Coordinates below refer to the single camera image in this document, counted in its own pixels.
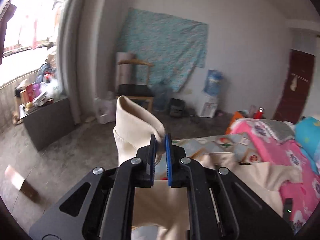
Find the beige zip jacket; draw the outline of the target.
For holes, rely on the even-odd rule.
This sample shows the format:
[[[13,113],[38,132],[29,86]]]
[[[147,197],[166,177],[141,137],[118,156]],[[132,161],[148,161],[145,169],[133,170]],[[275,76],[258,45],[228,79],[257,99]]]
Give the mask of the beige zip jacket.
[[[215,168],[215,154],[201,162],[172,144],[172,185],[167,181],[165,129],[125,96],[117,99],[113,129],[119,167],[104,236],[125,239],[131,229],[158,226],[158,239],[294,239],[283,220],[278,188],[301,177],[293,167],[268,163]],[[154,181],[146,174],[151,135],[157,140]]]

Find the black rice cooker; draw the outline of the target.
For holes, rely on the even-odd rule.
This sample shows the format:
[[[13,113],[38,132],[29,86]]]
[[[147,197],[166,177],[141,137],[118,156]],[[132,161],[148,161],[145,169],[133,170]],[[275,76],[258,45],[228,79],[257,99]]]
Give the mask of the black rice cooker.
[[[181,99],[171,98],[169,103],[169,115],[175,118],[181,118],[185,109],[185,102]]]

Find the empty clear water jug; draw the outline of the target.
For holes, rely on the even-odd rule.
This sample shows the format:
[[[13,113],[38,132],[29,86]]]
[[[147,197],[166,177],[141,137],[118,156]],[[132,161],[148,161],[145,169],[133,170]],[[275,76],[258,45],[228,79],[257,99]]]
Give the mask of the empty clear water jug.
[[[172,94],[172,88],[162,80],[152,87],[152,93],[153,110],[157,112],[165,111]]]

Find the white water dispenser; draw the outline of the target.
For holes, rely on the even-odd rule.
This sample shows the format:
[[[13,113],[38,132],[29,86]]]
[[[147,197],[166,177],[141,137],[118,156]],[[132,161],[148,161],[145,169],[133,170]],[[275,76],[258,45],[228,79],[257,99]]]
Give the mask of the white water dispenser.
[[[202,94],[197,101],[196,114],[202,118],[213,118],[218,108],[219,97]]]

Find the wooden chair black seat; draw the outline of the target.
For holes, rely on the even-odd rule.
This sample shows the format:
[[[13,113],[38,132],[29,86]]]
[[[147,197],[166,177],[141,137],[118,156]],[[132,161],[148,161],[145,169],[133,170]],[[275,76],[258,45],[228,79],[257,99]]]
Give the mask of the wooden chair black seat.
[[[153,63],[149,63],[147,61],[143,61],[140,59],[129,59],[129,60],[120,60],[118,61],[119,65],[122,64],[133,64],[133,65],[144,65],[147,66],[147,75],[146,75],[146,84],[145,85],[136,85],[136,84],[124,84],[119,85],[118,90],[116,92],[116,98],[120,96],[126,96],[130,100],[138,100],[138,101],[146,101],[148,102],[148,111],[152,111],[153,104],[153,93],[151,89],[148,87],[149,78],[150,78],[150,67],[153,67]]]

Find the pink floral blanket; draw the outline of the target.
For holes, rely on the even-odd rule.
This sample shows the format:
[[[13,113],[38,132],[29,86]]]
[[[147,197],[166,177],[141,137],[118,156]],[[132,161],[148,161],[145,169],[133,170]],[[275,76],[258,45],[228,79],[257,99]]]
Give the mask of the pink floral blanket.
[[[297,233],[309,220],[319,204],[319,175],[302,154],[295,139],[295,125],[290,122],[241,118],[231,125],[232,134],[246,132],[264,162],[275,166],[293,167],[301,179],[297,183],[285,180],[279,191],[281,198],[293,199],[292,227]]]

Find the blue water jug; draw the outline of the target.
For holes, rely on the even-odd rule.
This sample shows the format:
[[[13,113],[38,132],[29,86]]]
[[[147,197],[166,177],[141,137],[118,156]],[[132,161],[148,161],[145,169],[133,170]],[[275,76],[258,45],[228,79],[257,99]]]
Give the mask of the blue water jug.
[[[208,96],[218,96],[220,93],[223,74],[214,69],[209,69],[204,82],[203,92]]]

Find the white plastic bag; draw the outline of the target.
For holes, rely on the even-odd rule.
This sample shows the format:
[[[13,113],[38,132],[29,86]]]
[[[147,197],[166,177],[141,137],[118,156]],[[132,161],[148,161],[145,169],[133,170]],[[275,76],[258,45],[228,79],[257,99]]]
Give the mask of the white plastic bag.
[[[100,124],[114,122],[116,119],[116,100],[95,98],[94,111],[95,117]]]

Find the fruit pattern table cover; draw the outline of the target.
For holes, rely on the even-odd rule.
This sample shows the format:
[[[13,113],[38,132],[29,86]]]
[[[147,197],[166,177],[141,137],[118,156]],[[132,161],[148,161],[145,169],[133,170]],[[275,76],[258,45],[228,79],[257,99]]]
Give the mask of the fruit pattern table cover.
[[[172,144],[183,148],[187,157],[199,162],[205,155],[220,154],[222,158],[214,161],[213,165],[230,168],[233,173],[237,173],[237,170],[243,166],[263,161],[258,149],[246,132],[173,140]]]

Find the cyan pillow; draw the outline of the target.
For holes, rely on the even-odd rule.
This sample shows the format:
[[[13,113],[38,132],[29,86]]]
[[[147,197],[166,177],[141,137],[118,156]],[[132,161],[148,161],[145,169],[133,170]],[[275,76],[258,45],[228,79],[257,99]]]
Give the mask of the cyan pillow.
[[[295,125],[295,139],[310,162],[312,171],[319,175],[319,120],[311,116],[300,120]]]

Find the red lighter bottle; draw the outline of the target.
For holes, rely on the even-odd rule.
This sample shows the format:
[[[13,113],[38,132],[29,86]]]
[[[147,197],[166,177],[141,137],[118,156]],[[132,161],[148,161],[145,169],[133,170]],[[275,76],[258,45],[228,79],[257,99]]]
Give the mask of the red lighter bottle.
[[[264,108],[260,107],[257,112],[254,114],[253,118],[254,119],[262,119],[264,114]]]

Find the dark red door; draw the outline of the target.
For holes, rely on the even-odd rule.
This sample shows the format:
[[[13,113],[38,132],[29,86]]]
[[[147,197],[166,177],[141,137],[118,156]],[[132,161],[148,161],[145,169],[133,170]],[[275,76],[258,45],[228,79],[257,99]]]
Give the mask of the dark red door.
[[[315,56],[291,50],[289,71],[274,120],[296,123],[303,112],[311,86]]]

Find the dark grey cabinet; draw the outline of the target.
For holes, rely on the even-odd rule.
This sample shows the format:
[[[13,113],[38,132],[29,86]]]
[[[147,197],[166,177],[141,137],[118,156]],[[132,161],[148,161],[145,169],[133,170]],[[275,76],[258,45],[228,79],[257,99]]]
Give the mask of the dark grey cabinet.
[[[20,105],[20,119],[36,148],[41,151],[75,129],[68,98],[38,107],[27,113]]]

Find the brown cardboard box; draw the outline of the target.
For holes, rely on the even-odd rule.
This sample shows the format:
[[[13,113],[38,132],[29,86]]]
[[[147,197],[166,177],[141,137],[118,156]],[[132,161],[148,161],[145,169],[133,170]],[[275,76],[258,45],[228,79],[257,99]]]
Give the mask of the brown cardboard box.
[[[40,201],[39,193],[33,188],[33,186],[11,165],[8,165],[5,169],[5,177],[11,182],[15,189],[23,193],[31,201],[38,203]]]

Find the grey curtain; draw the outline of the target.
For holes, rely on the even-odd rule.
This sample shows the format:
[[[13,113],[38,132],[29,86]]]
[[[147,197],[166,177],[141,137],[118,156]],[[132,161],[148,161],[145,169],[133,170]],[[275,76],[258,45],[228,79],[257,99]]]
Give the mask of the grey curtain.
[[[77,47],[84,0],[65,0],[57,35],[57,73],[60,93],[67,96],[73,122],[79,124],[80,104],[77,88]]]

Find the teal floral wall cloth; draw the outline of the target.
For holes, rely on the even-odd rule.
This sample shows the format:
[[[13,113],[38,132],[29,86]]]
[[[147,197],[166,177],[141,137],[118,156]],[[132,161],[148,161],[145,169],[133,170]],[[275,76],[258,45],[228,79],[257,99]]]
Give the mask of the teal floral wall cloth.
[[[153,63],[135,67],[134,81],[150,86],[164,82],[179,92],[196,67],[206,61],[208,25],[168,14],[130,8],[117,40],[117,51]]]

